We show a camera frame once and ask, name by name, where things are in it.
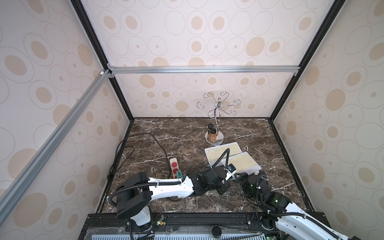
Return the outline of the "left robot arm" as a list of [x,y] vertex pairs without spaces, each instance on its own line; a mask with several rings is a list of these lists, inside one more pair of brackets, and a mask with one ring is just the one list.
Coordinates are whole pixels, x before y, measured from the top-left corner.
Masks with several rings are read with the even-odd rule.
[[117,218],[132,220],[141,227],[152,221],[149,202],[171,197],[187,198],[202,196],[209,191],[224,194],[237,169],[214,167],[203,173],[189,174],[181,179],[154,179],[142,172],[125,181],[108,197],[117,209]]

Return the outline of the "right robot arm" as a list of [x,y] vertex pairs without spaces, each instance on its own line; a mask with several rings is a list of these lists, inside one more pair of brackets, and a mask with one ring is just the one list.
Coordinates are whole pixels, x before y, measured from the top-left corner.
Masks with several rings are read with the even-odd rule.
[[236,174],[246,197],[254,200],[264,216],[273,222],[280,231],[297,240],[349,240],[317,219],[311,217],[285,195],[269,188],[268,178],[247,173]]

